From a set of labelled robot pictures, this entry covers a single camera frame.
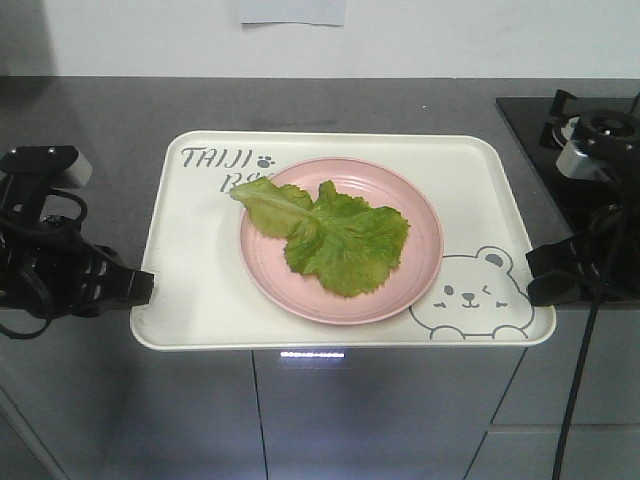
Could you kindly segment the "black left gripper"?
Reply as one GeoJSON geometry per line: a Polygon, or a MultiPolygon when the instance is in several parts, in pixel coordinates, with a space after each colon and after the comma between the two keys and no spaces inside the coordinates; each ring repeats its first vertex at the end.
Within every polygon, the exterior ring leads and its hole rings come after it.
{"type": "Polygon", "coordinates": [[[154,275],[119,263],[116,252],[90,244],[73,227],[43,222],[34,230],[1,224],[1,307],[40,319],[95,316],[149,303],[154,275]]]}

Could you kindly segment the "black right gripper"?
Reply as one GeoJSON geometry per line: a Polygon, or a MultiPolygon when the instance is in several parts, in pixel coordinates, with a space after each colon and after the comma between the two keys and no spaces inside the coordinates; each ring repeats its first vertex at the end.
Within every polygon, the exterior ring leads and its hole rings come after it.
{"type": "Polygon", "coordinates": [[[566,240],[545,244],[525,257],[534,306],[574,302],[639,300],[639,170],[605,164],[578,167],[576,181],[607,190],[594,203],[589,222],[566,240]]]}

